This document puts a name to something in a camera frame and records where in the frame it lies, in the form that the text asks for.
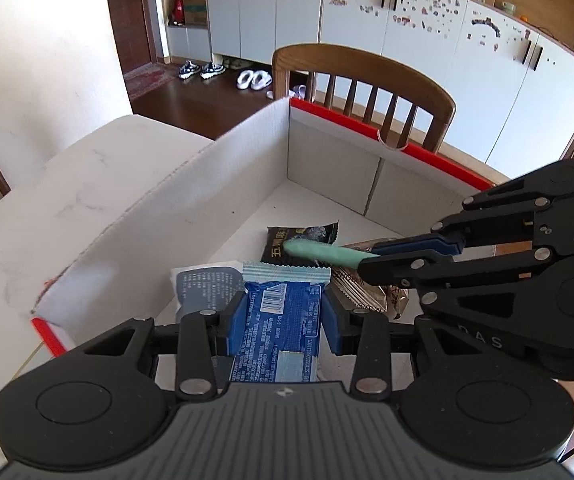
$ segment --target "cabinet door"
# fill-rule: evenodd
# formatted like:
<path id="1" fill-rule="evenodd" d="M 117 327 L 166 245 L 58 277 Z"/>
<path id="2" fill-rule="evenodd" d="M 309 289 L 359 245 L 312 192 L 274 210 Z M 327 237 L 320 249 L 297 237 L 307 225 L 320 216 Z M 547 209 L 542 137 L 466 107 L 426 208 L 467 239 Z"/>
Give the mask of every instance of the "cabinet door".
<path id="1" fill-rule="evenodd" d="M 456 114 L 445 142 L 486 161 L 527 72 L 538 34 L 468 1 L 445 89 Z"/>
<path id="2" fill-rule="evenodd" d="M 211 48 L 216 54 L 240 57 L 238 0 L 207 0 Z"/>
<path id="3" fill-rule="evenodd" d="M 467 0 L 391 0 L 382 55 L 404 63 L 445 87 Z M 389 92 L 380 91 L 376 111 L 386 113 Z M 410 102 L 399 100 L 394 118 L 405 121 Z M 419 110 L 414 127 L 427 131 L 432 116 Z"/>
<path id="4" fill-rule="evenodd" d="M 276 49 L 318 43 L 320 0 L 276 0 Z"/>
<path id="5" fill-rule="evenodd" d="M 323 0 L 320 43 L 340 44 L 381 54 L 385 38 L 389 0 Z M 317 89 L 325 91 L 329 77 L 317 78 Z M 350 81 L 337 78 L 334 95 L 343 99 Z M 366 105 L 371 87 L 359 83 L 355 103 Z"/>
<path id="6" fill-rule="evenodd" d="M 240 54 L 272 63 L 276 47 L 276 0 L 240 0 Z"/>
<path id="7" fill-rule="evenodd" d="M 574 135 L 574 55 L 541 36 L 487 164 L 515 178 L 558 160 Z"/>

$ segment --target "red rug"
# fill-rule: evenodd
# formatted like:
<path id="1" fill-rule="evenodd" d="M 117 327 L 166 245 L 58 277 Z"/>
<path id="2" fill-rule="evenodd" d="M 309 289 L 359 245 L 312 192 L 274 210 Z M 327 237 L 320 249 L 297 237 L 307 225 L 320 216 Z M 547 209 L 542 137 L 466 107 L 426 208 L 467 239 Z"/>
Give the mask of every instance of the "red rug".
<path id="1" fill-rule="evenodd" d="M 177 67 L 160 63 L 147 63 L 124 75 L 129 100 L 151 92 L 177 77 Z"/>

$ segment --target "white sticker label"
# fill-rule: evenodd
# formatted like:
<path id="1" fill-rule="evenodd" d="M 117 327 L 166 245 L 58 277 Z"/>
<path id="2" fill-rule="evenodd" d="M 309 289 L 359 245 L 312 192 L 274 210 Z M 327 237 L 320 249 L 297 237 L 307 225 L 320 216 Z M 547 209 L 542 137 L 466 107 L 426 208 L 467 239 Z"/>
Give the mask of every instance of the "white sticker label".
<path id="1" fill-rule="evenodd" d="M 263 292 L 263 300 L 260 302 L 260 312 L 268 314 L 283 314 L 285 309 L 285 296 L 287 295 L 287 283 L 274 285 Z"/>

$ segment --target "gold snack wrapper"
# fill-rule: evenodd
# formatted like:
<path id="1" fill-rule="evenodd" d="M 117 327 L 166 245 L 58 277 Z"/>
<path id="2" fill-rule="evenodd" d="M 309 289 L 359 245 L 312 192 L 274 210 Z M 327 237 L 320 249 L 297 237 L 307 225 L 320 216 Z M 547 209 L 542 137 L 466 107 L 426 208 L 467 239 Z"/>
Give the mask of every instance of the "gold snack wrapper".
<path id="1" fill-rule="evenodd" d="M 370 253 L 372 247 L 379 242 L 387 242 L 395 238 L 378 238 L 367 240 L 345 247 Z M 366 308 L 386 314 L 389 320 L 400 317 L 407 306 L 407 292 L 394 285 L 370 285 L 363 282 L 358 272 L 345 267 L 332 267 L 331 283 L 342 292 L 350 302 L 343 302 L 345 308 Z"/>

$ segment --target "white logo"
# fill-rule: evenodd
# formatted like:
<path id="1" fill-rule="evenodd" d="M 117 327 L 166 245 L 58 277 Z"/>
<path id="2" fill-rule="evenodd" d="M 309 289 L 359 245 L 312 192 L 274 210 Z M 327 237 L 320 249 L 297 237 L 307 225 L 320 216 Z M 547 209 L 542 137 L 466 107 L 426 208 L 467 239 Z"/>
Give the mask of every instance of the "white logo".
<path id="1" fill-rule="evenodd" d="M 294 394 L 294 390 L 292 390 L 289 386 L 283 386 L 280 390 L 276 390 L 276 394 L 283 398 L 289 397 L 290 395 Z"/>

